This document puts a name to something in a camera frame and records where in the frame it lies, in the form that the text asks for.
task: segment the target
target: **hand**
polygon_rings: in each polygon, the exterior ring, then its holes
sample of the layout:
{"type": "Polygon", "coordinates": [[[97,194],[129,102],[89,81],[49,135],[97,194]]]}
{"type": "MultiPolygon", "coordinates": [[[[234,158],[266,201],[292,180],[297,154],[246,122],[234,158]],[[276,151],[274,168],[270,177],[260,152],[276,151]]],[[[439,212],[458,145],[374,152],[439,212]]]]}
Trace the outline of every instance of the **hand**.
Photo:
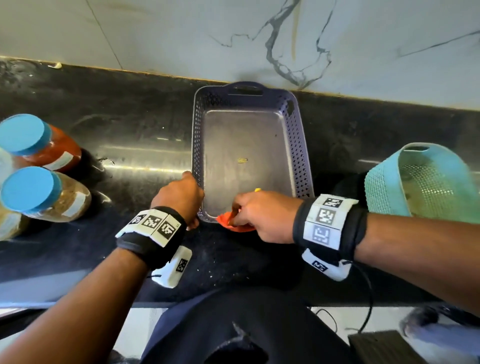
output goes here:
{"type": "Polygon", "coordinates": [[[181,180],[170,182],[153,198],[150,208],[167,206],[177,211],[187,223],[187,229],[198,227],[197,213],[205,193],[198,186],[193,175],[185,171],[181,180]]]}
{"type": "Polygon", "coordinates": [[[253,225],[260,239],[267,243],[291,244],[293,222],[302,202],[273,191],[238,194],[233,201],[230,224],[253,225]]]}

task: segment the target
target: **blue jar lid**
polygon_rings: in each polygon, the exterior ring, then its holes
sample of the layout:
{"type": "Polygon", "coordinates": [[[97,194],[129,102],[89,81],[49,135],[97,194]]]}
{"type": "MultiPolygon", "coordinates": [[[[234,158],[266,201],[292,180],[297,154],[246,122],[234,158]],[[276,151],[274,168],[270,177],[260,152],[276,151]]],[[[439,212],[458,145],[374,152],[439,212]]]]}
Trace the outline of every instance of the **blue jar lid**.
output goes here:
{"type": "Polygon", "coordinates": [[[3,183],[0,200],[12,210],[25,214],[49,208],[61,193],[61,180],[41,167],[26,167],[11,174],[3,183]]]}
{"type": "Polygon", "coordinates": [[[29,156],[45,148],[50,126],[35,115],[17,114],[0,122],[0,147],[16,156],[29,156]]]}

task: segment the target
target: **tile grout line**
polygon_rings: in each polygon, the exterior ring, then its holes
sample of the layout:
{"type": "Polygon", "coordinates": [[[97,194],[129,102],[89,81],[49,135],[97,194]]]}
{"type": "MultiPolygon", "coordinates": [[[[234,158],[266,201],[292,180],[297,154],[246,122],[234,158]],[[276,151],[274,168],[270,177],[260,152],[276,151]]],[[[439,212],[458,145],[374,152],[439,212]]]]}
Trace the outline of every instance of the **tile grout line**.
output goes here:
{"type": "Polygon", "coordinates": [[[96,23],[98,24],[98,26],[99,26],[99,28],[100,28],[103,36],[105,37],[105,40],[107,41],[107,44],[108,44],[108,46],[110,47],[110,50],[112,51],[113,55],[115,56],[115,59],[117,60],[120,68],[123,70],[123,67],[122,67],[122,65],[121,65],[121,63],[120,63],[120,60],[119,60],[119,58],[117,57],[117,54],[115,53],[115,51],[113,50],[113,47],[112,47],[112,45],[110,44],[110,41],[108,40],[107,35],[106,35],[105,32],[103,31],[103,28],[102,28],[102,26],[100,25],[100,22],[99,22],[98,19],[96,18],[96,15],[95,15],[95,12],[94,12],[93,9],[92,9],[92,6],[91,6],[90,3],[88,2],[88,0],[85,0],[85,2],[87,3],[88,8],[89,8],[90,11],[92,12],[93,18],[95,19],[96,23]]]}

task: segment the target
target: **marble wall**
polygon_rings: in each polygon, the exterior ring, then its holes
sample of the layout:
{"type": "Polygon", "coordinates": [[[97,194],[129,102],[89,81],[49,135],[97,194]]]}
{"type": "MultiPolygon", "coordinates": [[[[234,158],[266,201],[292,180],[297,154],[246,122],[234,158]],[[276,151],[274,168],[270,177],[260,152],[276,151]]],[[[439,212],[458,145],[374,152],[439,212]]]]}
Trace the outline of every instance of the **marble wall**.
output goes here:
{"type": "Polygon", "coordinates": [[[2,55],[480,109],[478,0],[3,2],[2,55]]]}

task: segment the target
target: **teal plastic basket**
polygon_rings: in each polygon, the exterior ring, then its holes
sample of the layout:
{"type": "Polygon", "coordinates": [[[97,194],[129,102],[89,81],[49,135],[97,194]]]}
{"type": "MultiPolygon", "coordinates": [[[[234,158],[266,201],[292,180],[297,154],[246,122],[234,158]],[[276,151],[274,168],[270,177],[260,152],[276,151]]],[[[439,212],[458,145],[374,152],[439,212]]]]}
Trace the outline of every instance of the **teal plastic basket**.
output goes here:
{"type": "Polygon", "coordinates": [[[450,149],[410,143],[365,178],[368,210],[480,223],[480,195],[470,169],[450,149]]]}

